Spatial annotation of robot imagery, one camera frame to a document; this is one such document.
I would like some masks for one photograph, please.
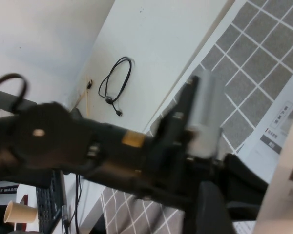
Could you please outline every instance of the screw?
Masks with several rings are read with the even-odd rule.
[[[150,201],[151,200],[151,196],[144,196],[142,198],[142,200],[144,200],[144,201]]]
[[[186,81],[186,84],[192,84],[192,79],[189,78],[189,79]]]
[[[174,118],[177,118],[177,119],[182,119],[183,116],[184,116],[184,113],[182,113],[182,112],[176,112],[173,117]]]
[[[45,135],[45,131],[43,129],[35,129],[33,131],[33,135],[35,137],[43,137]]]

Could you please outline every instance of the white paper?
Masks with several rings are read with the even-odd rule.
[[[243,147],[238,153],[240,159],[258,176],[263,180],[270,183],[275,180],[274,172],[277,167],[282,167],[279,164],[280,154],[283,157],[290,157],[287,152],[283,151],[286,139],[288,138],[290,128],[293,124],[293,75],[285,85],[279,96],[273,102],[267,113],[257,125],[253,133],[244,142]],[[289,199],[288,193],[293,193],[293,182],[287,180],[287,184],[284,185],[284,192],[282,199]],[[261,212],[265,210],[271,213],[271,207],[267,207],[262,204]],[[251,234],[253,232],[256,222],[238,222],[234,226],[238,234]],[[274,230],[274,234],[281,233],[280,230]],[[269,233],[266,229],[263,230],[260,227],[255,228],[257,234]]]

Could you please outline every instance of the desk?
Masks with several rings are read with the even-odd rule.
[[[64,186],[67,200],[67,208],[69,218],[74,213],[75,210],[75,175],[69,174],[64,175]],[[102,205],[101,205],[101,193],[103,192],[105,186],[100,184],[92,183],[87,180],[81,180],[82,185],[82,195],[78,205],[78,225],[80,227],[80,233],[88,233],[95,223],[98,221],[102,215]],[[28,205],[31,207],[37,207],[36,198],[36,187],[28,185],[19,185],[16,195],[16,201],[20,202],[22,197],[28,194]],[[56,228],[54,229],[54,234],[62,233],[62,222],[59,221]],[[38,231],[38,218],[35,222],[27,224],[27,231]],[[71,233],[75,233],[75,220],[71,223]]]

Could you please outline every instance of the white wall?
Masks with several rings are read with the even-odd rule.
[[[26,76],[30,100],[65,101],[113,3],[0,0],[0,76]],[[16,94],[17,83],[0,90]]]
[[[232,4],[232,0],[118,0],[115,1],[72,93],[72,106],[89,76],[89,117],[142,131],[187,69]],[[119,99],[123,112],[98,96],[101,81],[122,56],[134,59],[130,80]],[[117,69],[110,94],[119,91],[128,65]]]
[[[238,14],[241,7],[245,4],[247,0],[235,0],[232,7],[229,9],[229,11],[226,13],[224,18],[221,20],[215,31],[212,33],[210,38],[207,40],[205,45],[202,47],[200,52],[197,54],[193,62],[190,64],[190,66],[187,68],[185,73],[182,75],[182,77],[179,79],[177,84],[174,86],[172,91],[169,93],[163,104],[160,106],[160,108],[157,110],[156,114],[153,116],[151,121],[148,123],[146,128],[144,129],[144,132],[147,132],[152,125],[152,123],[156,120],[156,118],[165,110],[165,108],[169,105],[173,97],[177,94],[177,92],[180,90],[180,88],[184,85],[184,83],[189,78],[192,71],[201,63],[201,61],[204,59],[204,57],[208,54],[208,52],[211,50],[213,45],[218,41],[218,39],[221,37],[221,35],[225,32],[225,30],[229,27],[229,25],[232,23],[235,16]]]

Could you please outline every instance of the coiled black cable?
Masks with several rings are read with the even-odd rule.
[[[10,112],[12,112],[14,114],[19,114],[20,111],[19,111],[18,107],[22,103],[22,101],[25,97],[26,91],[27,91],[26,79],[18,73],[9,73],[9,74],[6,74],[6,75],[0,77],[0,84],[6,82],[9,79],[15,79],[15,78],[21,79],[23,81],[23,86],[22,86],[20,94],[17,96],[16,100],[12,103],[12,105],[10,107]]]
[[[114,99],[112,99],[111,97],[109,97],[109,96],[107,95],[107,86],[108,86],[109,78],[110,78],[111,74],[113,73],[113,71],[115,70],[115,68],[116,68],[119,64],[121,64],[122,62],[125,62],[125,61],[129,62],[129,70],[128,70],[127,76],[126,76],[126,78],[125,78],[125,80],[124,80],[124,82],[123,82],[123,85],[122,85],[122,87],[121,87],[121,89],[120,89],[118,95],[117,95]],[[115,65],[112,67],[112,69],[111,69],[111,71],[109,72],[109,74],[107,75],[107,77],[101,82],[100,87],[99,87],[99,90],[98,90],[98,94],[99,94],[99,96],[102,97],[102,98],[104,98],[107,104],[110,104],[110,105],[113,106],[113,108],[114,108],[114,110],[115,110],[115,112],[116,112],[116,114],[117,114],[118,116],[122,116],[123,113],[122,113],[120,110],[117,110],[117,109],[115,108],[114,102],[117,101],[117,99],[120,97],[120,95],[122,94],[123,90],[125,89],[125,86],[126,86],[128,80],[129,80],[129,77],[130,77],[131,68],[132,68],[132,61],[131,61],[130,58],[128,58],[128,57],[122,57],[122,58],[120,58],[120,59],[115,63]],[[105,84],[105,95],[101,95],[101,94],[100,94],[100,90],[101,90],[101,87],[102,87],[102,85],[103,85],[103,83],[104,83],[105,81],[106,81],[106,84]]]

